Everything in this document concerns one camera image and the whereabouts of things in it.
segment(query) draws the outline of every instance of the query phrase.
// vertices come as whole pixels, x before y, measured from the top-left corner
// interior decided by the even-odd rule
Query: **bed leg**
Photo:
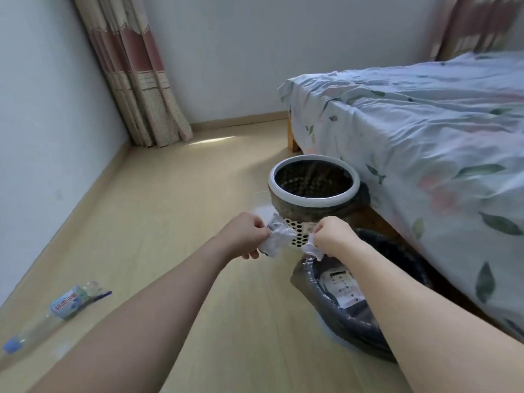
[[[293,137],[293,131],[291,130],[290,116],[288,116],[288,148],[293,153],[296,153],[297,151],[300,150],[300,148],[298,147],[298,144],[295,142],[294,137]]]

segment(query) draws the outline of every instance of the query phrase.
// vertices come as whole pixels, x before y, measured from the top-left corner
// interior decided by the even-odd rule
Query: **mattress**
[[[524,342],[524,53],[306,74],[279,95],[302,150],[353,166],[375,211]]]

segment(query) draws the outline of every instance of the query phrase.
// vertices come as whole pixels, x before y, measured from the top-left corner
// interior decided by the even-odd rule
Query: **wooden floor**
[[[24,392],[112,309],[186,258],[267,190],[291,156],[286,121],[198,132],[189,145],[133,149],[77,237],[6,303],[0,338],[90,279],[113,290],[0,372]],[[235,259],[213,286],[163,392],[406,392],[398,367],[328,337],[289,283],[300,253]]]

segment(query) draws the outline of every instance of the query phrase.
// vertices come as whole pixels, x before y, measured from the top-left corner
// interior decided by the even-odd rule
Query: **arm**
[[[418,283],[329,216],[315,245],[351,270],[415,392],[517,392],[524,345]]]
[[[240,214],[104,318],[31,392],[158,392],[220,271],[233,258],[258,258],[268,236],[259,217]]]

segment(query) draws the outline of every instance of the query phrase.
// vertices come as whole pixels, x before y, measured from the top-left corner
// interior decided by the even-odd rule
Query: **dotted curtain fabric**
[[[174,98],[142,0],[75,0],[135,145],[193,138]]]

